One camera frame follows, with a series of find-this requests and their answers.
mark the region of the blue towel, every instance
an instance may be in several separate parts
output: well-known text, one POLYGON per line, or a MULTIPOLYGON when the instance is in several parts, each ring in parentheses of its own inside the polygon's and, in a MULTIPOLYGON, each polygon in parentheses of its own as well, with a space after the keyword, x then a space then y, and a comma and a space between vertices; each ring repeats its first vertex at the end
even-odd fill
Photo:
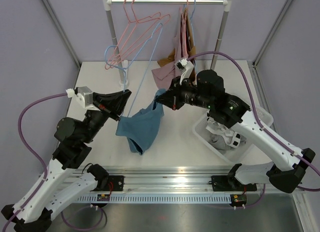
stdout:
POLYGON ((141 109, 131 118, 121 117, 116 129, 116 136, 127 137, 130 151, 142 155, 154 142, 164 115, 163 105, 155 101, 156 97, 166 90, 159 89, 152 103, 141 109))

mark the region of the white bin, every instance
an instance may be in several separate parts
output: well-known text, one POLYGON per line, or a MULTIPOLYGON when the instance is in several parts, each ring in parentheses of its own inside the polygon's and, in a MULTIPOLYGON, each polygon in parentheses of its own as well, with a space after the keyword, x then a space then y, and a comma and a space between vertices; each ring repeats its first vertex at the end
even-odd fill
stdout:
MULTIPOLYGON (((265 109, 256 105, 256 111, 258 113, 259 119, 268 126, 271 126, 274 122, 274 119, 270 113, 268 113, 265 109)), ((207 126, 207 113, 205 113, 201 119, 199 119, 193 126, 193 133, 200 139, 202 143, 204 143, 210 150, 212 150, 216 155, 222 158, 227 163, 234 165, 236 163, 240 163, 243 158, 247 155, 247 153, 254 146, 253 143, 247 138, 245 144, 241 144, 238 148, 233 150, 219 150, 212 147, 208 141, 211 140, 211 133, 206 130, 207 126)))

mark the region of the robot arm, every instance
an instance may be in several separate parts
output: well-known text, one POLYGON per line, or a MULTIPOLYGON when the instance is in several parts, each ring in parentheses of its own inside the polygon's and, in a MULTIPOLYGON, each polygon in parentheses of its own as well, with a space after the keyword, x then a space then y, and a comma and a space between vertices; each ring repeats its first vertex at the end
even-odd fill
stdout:
POLYGON ((11 218, 19 211, 13 220, 16 223, 16 231, 35 231, 33 228, 38 228, 41 225, 48 228, 57 213, 74 201, 72 199, 75 196, 79 196, 82 191, 88 192, 96 188, 100 183, 106 183, 108 175, 103 175, 107 172, 99 165, 93 165, 89 168, 92 174, 84 175, 88 182, 83 183, 80 179, 70 188, 59 193, 59 202, 55 202, 58 201, 58 198, 53 199, 58 186, 82 164, 91 151, 91 148, 86 144, 93 141, 95 135, 109 118, 115 121, 119 120, 131 91, 98 94, 92 92, 88 87, 79 87, 68 89, 67 94, 68 97, 75 96, 82 107, 88 110, 83 121, 68 117, 60 120, 54 134, 60 144, 47 167, 47 178, 44 179, 43 173, 25 197, 18 203, 6 205, 2 209, 1 212, 6 219, 11 218), (36 191, 42 181, 44 181, 43 185, 36 191), (32 194, 32 198, 24 206, 23 204, 32 194))
POLYGON ((156 99, 157 102, 173 110, 180 109, 184 104, 208 109, 209 117, 250 139, 273 161, 251 166, 236 164, 227 177, 230 186, 237 188, 241 184, 271 183, 283 192, 293 192, 308 166, 279 145, 264 130, 267 129, 289 146, 295 155, 300 155, 309 162, 312 162, 315 153, 309 148, 302 150, 290 144, 265 124, 261 129, 250 106, 239 97, 226 93, 223 78, 215 71, 199 72, 195 86, 187 78, 193 68, 191 62, 183 59, 176 66, 182 70, 182 76, 172 80, 169 89, 156 99))

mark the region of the lavender wall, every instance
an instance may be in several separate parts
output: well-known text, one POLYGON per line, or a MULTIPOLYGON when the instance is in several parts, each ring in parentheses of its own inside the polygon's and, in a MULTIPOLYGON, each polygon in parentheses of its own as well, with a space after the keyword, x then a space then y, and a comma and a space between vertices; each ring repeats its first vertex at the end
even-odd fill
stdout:
MULTIPOLYGON (((319 0, 295 0, 258 65, 278 132, 301 148, 316 152, 320 168, 320 13, 319 0)), ((319 188, 320 178, 308 169, 306 187, 319 188)), ((319 193, 308 193, 320 220, 319 193)))
MULTIPOLYGON (((72 46, 82 61, 102 61, 107 46, 112 45, 102 0, 50 0, 72 46)), ((253 60, 276 20, 285 0, 234 0, 229 14, 221 51, 236 59, 253 60)), ((171 14, 163 30, 154 59, 166 57, 173 45, 179 5, 136 5, 136 13, 144 17, 155 12, 171 14)), ((213 50, 219 31, 223 7, 199 5, 195 11, 195 43, 199 52, 213 50)), ((112 14, 117 36, 127 22, 122 5, 113 5, 112 14)), ((140 34, 137 30, 134 37, 140 34)), ((147 60, 148 46, 139 56, 147 60)))
MULTIPOLYGON (((23 197, 43 171, 18 136, 18 117, 29 103, 62 93, 77 69, 40 0, 0 0, 0 208, 23 197)), ((67 98, 39 104, 26 113, 26 140, 46 162, 54 151, 55 126, 67 98)), ((0 215, 0 227, 5 219, 0 215)))

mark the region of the metal floor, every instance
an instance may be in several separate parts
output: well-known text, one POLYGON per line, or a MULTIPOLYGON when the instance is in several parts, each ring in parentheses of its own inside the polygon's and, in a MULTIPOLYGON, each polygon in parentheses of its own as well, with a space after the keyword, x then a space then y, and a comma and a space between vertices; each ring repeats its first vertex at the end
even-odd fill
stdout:
MULTIPOLYGON (((248 195, 248 204, 258 195, 248 195)), ((83 207, 72 204, 65 209, 65 217, 83 207)), ((104 210, 108 216, 106 227, 104 220, 93 231, 110 232, 215 232, 215 231, 259 231, 259 232, 296 232, 303 231, 294 200, 289 194, 266 194, 254 208, 221 209, 215 206, 229 205, 206 204, 108 204, 104 210)), ((93 226, 100 213, 88 208, 70 219, 73 225, 86 228, 93 226)), ((76 231, 67 227, 60 216, 52 223, 48 231, 76 231)))

